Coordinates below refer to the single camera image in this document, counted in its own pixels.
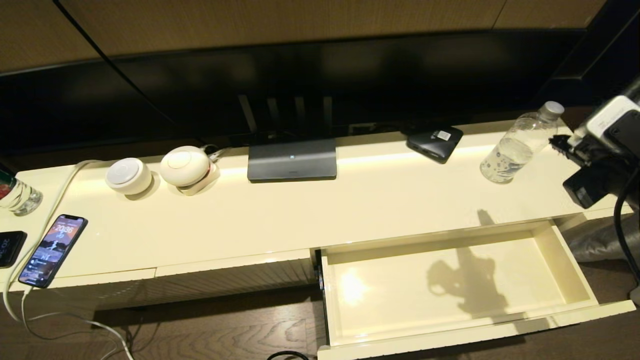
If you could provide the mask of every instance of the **round white device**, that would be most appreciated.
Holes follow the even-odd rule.
[[[126,158],[116,161],[104,179],[110,188],[125,195],[135,195],[145,191],[153,177],[149,168],[139,159]]]
[[[204,151],[195,146],[181,146],[163,157],[160,175],[172,185],[191,186],[202,180],[211,166],[215,165]]]

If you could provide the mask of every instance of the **wooden floor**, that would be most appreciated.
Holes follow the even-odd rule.
[[[622,261],[593,263],[582,269],[600,302],[625,299],[635,285]],[[56,341],[40,340],[4,311],[0,314],[2,360],[99,360],[114,346],[99,335],[100,330]],[[310,354],[312,359],[317,347],[325,343],[322,297],[315,286],[101,311],[95,319],[126,333],[136,360],[265,360],[284,349]],[[89,329],[69,318],[42,320],[34,328],[48,336]],[[109,359],[127,358],[118,351]],[[409,359],[640,359],[640,312],[385,358]]]

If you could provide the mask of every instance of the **bottle cap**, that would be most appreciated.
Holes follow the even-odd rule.
[[[540,115],[547,120],[557,120],[564,113],[564,106],[555,101],[547,101],[539,110]]]

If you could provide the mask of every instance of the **closed drawer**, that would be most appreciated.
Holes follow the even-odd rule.
[[[323,249],[328,346],[364,359],[501,338],[635,309],[600,305],[549,221]]]

